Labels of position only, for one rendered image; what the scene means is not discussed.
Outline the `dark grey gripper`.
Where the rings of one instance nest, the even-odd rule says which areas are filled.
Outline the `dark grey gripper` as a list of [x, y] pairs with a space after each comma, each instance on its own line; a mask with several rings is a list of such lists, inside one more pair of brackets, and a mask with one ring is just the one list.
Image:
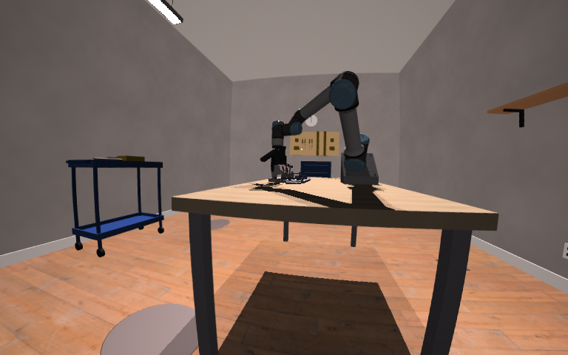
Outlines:
[[[275, 178], [277, 178], [277, 175], [280, 175], [283, 173], [283, 170], [280, 169], [280, 165], [286, 164], [286, 158], [287, 156], [285, 155], [285, 149], [286, 146], [272, 146], [272, 148], [275, 149], [276, 153], [274, 153], [271, 157], [271, 176], [272, 179], [274, 181]], [[283, 162], [283, 158], [284, 158], [284, 162]], [[283, 164], [281, 164], [283, 163]]]

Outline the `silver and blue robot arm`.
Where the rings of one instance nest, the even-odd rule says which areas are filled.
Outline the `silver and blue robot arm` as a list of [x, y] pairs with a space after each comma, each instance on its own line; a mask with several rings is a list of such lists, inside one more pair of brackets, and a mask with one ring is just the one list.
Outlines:
[[366, 165], [365, 157], [370, 139], [367, 135], [359, 133], [356, 112], [356, 108], [359, 106], [358, 80], [354, 72], [341, 72], [330, 83], [330, 86], [309, 101], [302, 109], [298, 109], [288, 124], [284, 124], [283, 121], [274, 121], [272, 123], [271, 145], [283, 146], [284, 136], [300, 135], [302, 123], [331, 102], [334, 109], [339, 112], [345, 139], [344, 166], [351, 172], [363, 170]]

